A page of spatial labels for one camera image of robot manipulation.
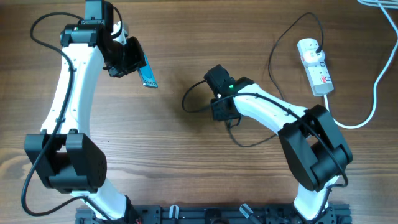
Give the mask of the blue Galaxy smartphone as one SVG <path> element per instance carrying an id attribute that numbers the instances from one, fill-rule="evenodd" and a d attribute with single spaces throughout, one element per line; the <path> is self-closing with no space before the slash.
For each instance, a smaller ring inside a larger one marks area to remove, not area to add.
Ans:
<path id="1" fill-rule="evenodd" d="M 158 88 L 157 81 L 155 79 L 155 76 L 153 74 L 153 71 L 150 67 L 149 61 L 144 55 L 145 63 L 146 65 L 143 67 L 140 67 L 138 69 L 138 73 L 142 82 L 142 85 L 147 88 Z"/>

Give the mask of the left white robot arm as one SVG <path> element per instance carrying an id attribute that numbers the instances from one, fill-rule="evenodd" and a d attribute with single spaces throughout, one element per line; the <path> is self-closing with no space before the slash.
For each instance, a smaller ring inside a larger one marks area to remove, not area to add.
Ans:
<path id="1" fill-rule="evenodd" d="M 102 71 L 111 77 L 138 72 L 145 87 L 157 82 L 139 41 L 129 35 L 119 11 L 104 0 L 87 1 L 84 16 L 60 34 L 62 68 L 51 109 L 24 150 L 43 185 L 81 200 L 101 223 L 140 223 L 128 196 L 107 179 L 103 151 L 90 138 L 90 112 Z"/>

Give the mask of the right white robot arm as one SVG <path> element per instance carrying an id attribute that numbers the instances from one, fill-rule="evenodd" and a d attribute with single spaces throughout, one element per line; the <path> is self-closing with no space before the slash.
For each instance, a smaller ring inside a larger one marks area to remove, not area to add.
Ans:
<path id="1" fill-rule="evenodd" d="M 348 185 L 346 166 L 352 152 L 329 111 L 321 105 L 307 109 L 292 105 L 265 92 L 253 80 L 235 80 L 217 65 L 204 80 L 211 88 L 213 119 L 225 121 L 250 117 L 261 123 L 280 140 L 289 169 L 299 182 L 297 196 L 291 205 L 267 207 L 265 221 L 278 223 L 340 223 L 337 205 L 328 198 L 334 188 Z"/>

